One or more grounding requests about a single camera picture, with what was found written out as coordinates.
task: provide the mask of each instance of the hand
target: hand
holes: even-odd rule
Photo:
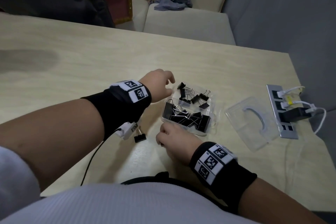
[[[152,95],[152,103],[156,103],[173,93],[172,89],[166,89],[166,85],[169,84],[168,80],[171,83],[175,83],[175,78],[171,71],[156,69],[146,74],[139,82],[149,89]]]
[[[203,143],[197,136],[177,124],[165,122],[161,125],[156,142],[163,144],[168,156],[176,158],[183,165],[190,163],[195,150]]]

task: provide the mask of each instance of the silver power strip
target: silver power strip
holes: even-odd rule
[[[283,127],[283,131],[280,133],[280,137],[289,138],[289,139],[299,139],[293,123],[282,122],[279,116],[280,113],[286,111],[280,105],[280,103],[283,102],[284,99],[279,98],[277,95],[277,92],[282,90],[282,86],[266,84],[266,87],[267,87],[269,99],[271,101],[273,114]]]

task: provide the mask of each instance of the light wood tabletop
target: light wood tabletop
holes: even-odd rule
[[[216,92],[216,104],[223,108],[255,96],[271,112],[266,84],[300,85],[286,53],[0,13],[1,123],[98,93],[112,82],[140,79],[157,68],[171,70],[178,83]],[[135,144],[133,138],[110,137],[95,155],[84,183],[123,182],[167,170],[171,177],[200,188],[196,176],[155,142],[163,106],[164,101],[152,104],[142,116],[147,140]],[[277,138],[252,153],[221,112],[216,133],[203,140],[225,145],[243,167],[309,209],[336,211],[336,171],[326,146],[307,120],[297,129],[299,140]],[[42,194],[79,186],[91,155]]]

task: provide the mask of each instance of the clear plastic box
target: clear plastic box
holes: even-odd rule
[[[186,87],[191,88],[195,95],[199,95],[199,94],[204,94],[206,92],[206,89],[193,85],[193,84],[189,84],[188,82],[183,82],[184,84],[186,84]],[[206,109],[201,109],[199,108],[199,106],[201,104],[203,104],[201,101],[196,102],[196,103],[191,103],[188,104],[183,100],[180,100],[180,90],[178,90],[179,83],[176,84],[176,86],[174,86],[173,90],[173,94],[167,98],[166,103],[173,103],[175,106],[178,106],[180,109],[183,108],[185,109],[187,112],[193,114],[193,113],[198,113],[201,112],[201,114],[209,116],[210,117],[210,121],[208,124],[208,127],[206,129],[205,132],[199,131],[196,129],[196,127],[193,125],[192,127],[187,127],[187,126],[183,126],[179,123],[176,123],[174,121],[169,120],[168,118],[164,117],[164,110],[166,107],[166,104],[164,106],[164,109],[162,111],[162,120],[164,122],[168,121],[171,123],[176,123],[179,124],[181,127],[183,127],[184,129],[188,130],[189,132],[199,135],[199,136],[205,136],[208,133],[211,133],[211,131],[216,127],[217,123],[216,120],[219,119],[219,115],[220,115],[220,110],[219,108],[216,107],[216,95],[214,92],[210,91],[210,93],[208,94],[209,90],[206,92],[205,95],[207,95],[209,97],[209,99],[207,101],[201,99],[204,103],[208,103],[209,107],[207,107]]]
[[[251,151],[257,151],[280,136],[281,124],[255,97],[225,110],[231,125]]]

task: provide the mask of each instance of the black wristband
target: black wristband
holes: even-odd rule
[[[128,92],[119,86],[111,86],[103,92],[82,97],[89,100],[98,110],[104,123],[104,140],[125,122],[137,122],[152,101],[151,93],[145,85],[148,96],[133,103]]]
[[[230,154],[229,150],[216,143],[205,142],[193,154],[189,167],[203,185],[224,200],[233,213],[237,213],[242,194],[257,175],[240,166]]]

